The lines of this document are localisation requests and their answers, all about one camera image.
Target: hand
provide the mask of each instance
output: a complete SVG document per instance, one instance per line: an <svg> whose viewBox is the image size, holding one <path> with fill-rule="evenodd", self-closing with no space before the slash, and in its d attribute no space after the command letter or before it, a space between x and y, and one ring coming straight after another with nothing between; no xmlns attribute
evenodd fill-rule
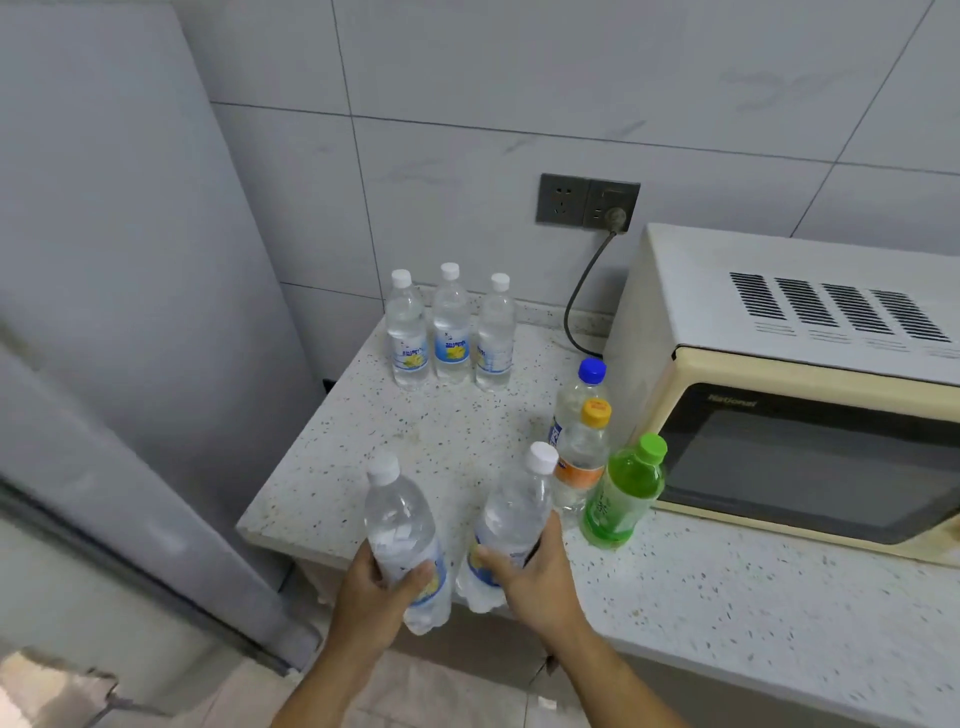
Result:
<svg viewBox="0 0 960 728"><path fill-rule="evenodd" d="M393 643L403 613L433 578L433 570L433 562L425 561L387 587L373 560L370 542L364 541L337 593L324 654L335 655L342 665L356 666L369 677L380 655Z"/></svg>
<svg viewBox="0 0 960 728"><path fill-rule="evenodd" d="M536 632L547 649L556 652L565 638L589 628L573 585L556 513L547 519L540 535L540 548L523 569L514 566L504 554L484 546L477 547L476 557L503 587L516 618Z"/></svg>

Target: microwave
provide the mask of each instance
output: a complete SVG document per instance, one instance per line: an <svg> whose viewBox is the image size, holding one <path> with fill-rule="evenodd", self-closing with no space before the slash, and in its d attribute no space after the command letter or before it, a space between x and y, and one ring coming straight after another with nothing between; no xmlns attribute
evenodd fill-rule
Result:
<svg viewBox="0 0 960 728"><path fill-rule="evenodd" d="M659 508L960 566L960 257L651 224L604 359Z"/></svg>

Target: bottle label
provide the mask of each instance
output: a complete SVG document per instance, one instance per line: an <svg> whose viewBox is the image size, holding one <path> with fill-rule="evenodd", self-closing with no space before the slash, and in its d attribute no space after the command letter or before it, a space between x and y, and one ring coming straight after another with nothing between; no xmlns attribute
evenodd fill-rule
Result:
<svg viewBox="0 0 960 728"><path fill-rule="evenodd" d="M417 372L427 365L426 334L415 338L394 338L394 366Z"/></svg>
<svg viewBox="0 0 960 728"><path fill-rule="evenodd" d="M477 342L477 351L480 354L480 361L477 364L487 374L502 375L509 372L514 365L513 341L504 347L502 343L484 341L483 337L480 337Z"/></svg>
<svg viewBox="0 0 960 728"><path fill-rule="evenodd" d="M470 543L467 565L470 567L473 575L480 579L480 581L489 587L499 589L500 583L493 577L493 572L481 566L476 557L476 548L482 544L489 544L492 540L493 534L490 532L490 529L487 527L487 524L481 517L474 531L473 541ZM518 569L523 569L523 563L526 561L530 550L531 549L527 548L523 551L511 551L507 555L510 557L510 560L514 562L515 567Z"/></svg>
<svg viewBox="0 0 960 728"><path fill-rule="evenodd" d="M610 541L619 541L624 536L630 537L636 522L650 510L655 500L627 495L613 484L607 473L587 501L585 518L594 532L605 534Z"/></svg>
<svg viewBox="0 0 960 728"><path fill-rule="evenodd" d="M600 480L606 465L599 468L578 468L563 458L557 461L557 467L553 471L556 477L564 485L577 490L589 490Z"/></svg>
<svg viewBox="0 0 960 728"><path fill-rule="evenodd" d="M437 360L446 364L456 364L470 356L470 332L468 328L437 330L434 351Z"/></svg>
<svg viewBox="0 0 960 728"><path fill-rule="evenodd" d="M557 425L557 418L553 418L553 424L550 426L550 434L547 436L546 441L554 448L557 446L557 441L560 439L561 430L563 430L563 428Z"/></svg>
<svg viewBox="0 0 960 728"><path fill-rule="evenodd" d="M444 550L440 546L440 539L433 537L427 547L412 559L405 559L402 564L391 561L377 560L380 570L387 577L387 583L393 586L403 578L407 571L412 571L424 561L433 562L433 578L426 585L420 596L410 605L411 607L420 607L426 604L430 599L437 595L437 592L444 587L446 581L446 561L444 561Z"/></svg>

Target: white bottle cap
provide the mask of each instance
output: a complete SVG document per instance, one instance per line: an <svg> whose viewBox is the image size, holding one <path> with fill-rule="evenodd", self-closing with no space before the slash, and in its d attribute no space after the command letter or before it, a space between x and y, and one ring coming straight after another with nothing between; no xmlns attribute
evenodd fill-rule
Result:
<svg viewBox="0 0 960 728"><path fill-rule="evenodd" d="M394 280L394 288L406 288L414 281L410 277L410 271L404 268L397 268L390 277Z"/></svg>
<svg viewBox="0 0 960 728"><path fill-rule="evenodd" d="M557 460L559 459L560 455L557 454L557 449L552 445L534 443L527 450L523 464L527 466L528 471L538 475L550 475L557 467Z"/></svg>
<svg viewBox="0 0 960 728"><path fill-rule="evenodd" d="M490 280L493 283L493 290L497 293L510 290L510 276L506 273L494 273L490 276Z"/></svg>
<svg viewBox="0 0 960 728"><path fill-rule="evenodd" d="M456 280L460 277L460 266L456 263L444 263L440 266L440 272L444 280Z"/></svg>
<svg viewBox="0 0 960 728"><path fill-rule="evenodd" d="M367 479L371 485L390 485L400 477L400 462L392 452L380 452L367 463Z"/></svg>

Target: plastic bottle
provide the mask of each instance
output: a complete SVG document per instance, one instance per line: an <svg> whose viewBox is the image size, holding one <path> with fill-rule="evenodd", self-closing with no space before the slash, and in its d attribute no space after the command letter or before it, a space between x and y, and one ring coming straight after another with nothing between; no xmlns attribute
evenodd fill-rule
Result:
<svg viewBox="0 0 960 728"><path fill-rule="evenodd" d="M391 273L394 290L387 299L387 333L393 345L394 381L400 389L417 389L430 375L423 303L403 269Z"/></svg>
<svg viewBox="0 0 960 728"><path fill-rule="evenodd" d="M477 386L487 392L503 389L514 365L516 303L507 295L510 276L490 276L493 291L480 303L477 322Z"/></svg>
<svg viewBox="0 0 960 728"><path fill-rule="evenodd" d="M593 357L580 362L577 378L564 384L557 393L557 406L553 410L553 423L547 441L557 445L557 438L567 425L580 422L580 413L584 402L591 397L609 401L607 387L603 377L607 375L607 365Z"/></svg>
<svg viewBox="0 0 960 728"><path fill-rule="evenodd" d="M557 467L557 451L546 443L534 443L487 497L487 504L473 529L470 549L457 571L457 594L477 614L505 604L507 597L490 570L475 560L478 545L510 556L522 567L540 539L550 515L550 474Z"/></svg>
<svg viewBox="0 0 960 728"><path fill-rule="evenodd" d="M566 525L576 523L607 467L610 445L606 427L611 413L609 402L591 398L584 402L580 422L564 427L557 440L560 460L553 472L553 503Z"/></svg>
<svg viewBox="0 0 960 728"><path fill-rule="evenodd" d="M611 456L580 521L587 541L600 548L620 548L630 540L636 522L663 492L665 456L666 442L653 432Z"/></svg>
<svg viewBox="0 0 960 728"><path fill-rule="evenodd" d="M396 455L376 455L367 465L371 488L364 503L364 524L373 558L391 584L424 561L434 564L433 580L407 609L403 621L415 635L444 624L452 594L444 550L423 492L400 474Z"/></svg>
<svg viewBox="0 0 960 728"><path fill-rule="evenodd" d="M434 354L437 379L457 384L470 372L470 311L467 290L457 282L460 266L440 266L444 282L433 296L433 327L437 332Z"/></svg>

